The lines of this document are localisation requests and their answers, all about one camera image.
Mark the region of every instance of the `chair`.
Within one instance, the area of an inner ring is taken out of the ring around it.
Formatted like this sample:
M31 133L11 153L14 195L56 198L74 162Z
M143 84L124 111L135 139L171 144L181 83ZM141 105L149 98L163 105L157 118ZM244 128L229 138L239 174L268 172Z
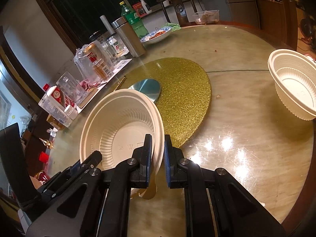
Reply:
M163 5L164 1L166 1L166 0L159 0L158 2L160 2L161 6L162 6L162 10L163 10L163 13L165 14L167 22L170 23L169 16L167 14L165 6ZM180 26L181 25L187 25L187 23L189 23L189 20L188 20L188 17L186 15L186 11L185 11L185 8L184 8L182 0L171 0L171 2L172 2L172 5L174 7L174 10L176 11L176 15L177 15L177 18L178 18L178 21L179 21L179 25ZM190 0L190 2L192 4L193 11L197 12L197 9L196 9L194 1Z

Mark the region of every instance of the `soda bottle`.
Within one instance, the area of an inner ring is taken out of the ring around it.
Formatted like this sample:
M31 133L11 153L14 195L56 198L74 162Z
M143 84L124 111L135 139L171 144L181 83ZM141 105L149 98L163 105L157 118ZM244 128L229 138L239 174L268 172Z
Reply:
M135 33L139 38L144 37L145 35L148 35L148 30L145 28L142 20L137 15L136 11L127 6L124 2L120 2L122 6L122 13L121 16L125 16L128 22L132 25L132 28L134 29Z

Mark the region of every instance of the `round gold mat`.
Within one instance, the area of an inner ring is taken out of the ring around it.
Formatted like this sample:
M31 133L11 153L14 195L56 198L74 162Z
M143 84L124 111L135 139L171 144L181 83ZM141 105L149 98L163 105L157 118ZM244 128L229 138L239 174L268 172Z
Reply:
M202 122L211 101L211 84L206 72L195 62L183 58L151 61L126 74L119 89L153 78L161 85L156 102L165 134L180 147Z

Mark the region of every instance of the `screw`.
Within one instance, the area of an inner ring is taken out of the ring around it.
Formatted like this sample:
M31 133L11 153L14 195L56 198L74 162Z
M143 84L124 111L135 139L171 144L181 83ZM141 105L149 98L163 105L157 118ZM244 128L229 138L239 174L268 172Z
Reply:
M135 158L129 158L127 160L127 164L129 164L129 165L134 165L134 164L136 164L136 162L137 162L137 159L135 159Z
M187 165L187 164L189 164L190 161L188 159L180 159L179 162L182 165Z
M93 169L90 169L90 175L92 176L95 176L95 175L98 175L100 173L100 169L98 168L93 168Z
M227 173L226 169L224 169L222 167L215 169L215 172L218 173L219 175L226 175L226 173Z

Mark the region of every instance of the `table top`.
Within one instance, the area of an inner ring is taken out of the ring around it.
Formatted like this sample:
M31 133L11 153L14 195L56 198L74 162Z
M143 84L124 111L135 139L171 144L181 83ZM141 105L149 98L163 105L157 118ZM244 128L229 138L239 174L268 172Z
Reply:
M253 32L225 25L197 26L175 31L146 47L146 55L133 59L68 129L57 133L48 174L52 176L79 159L86 118L123 75L160 58L186 58L206 71L212 101L197 131L181 147L184 156L206 169L226 168L282 222L308 174L313 125L294 116L278 98L267 60L279 47ZM163 163L156 184L153 199L131 200L128 235L185 236L184 193L167 188Z

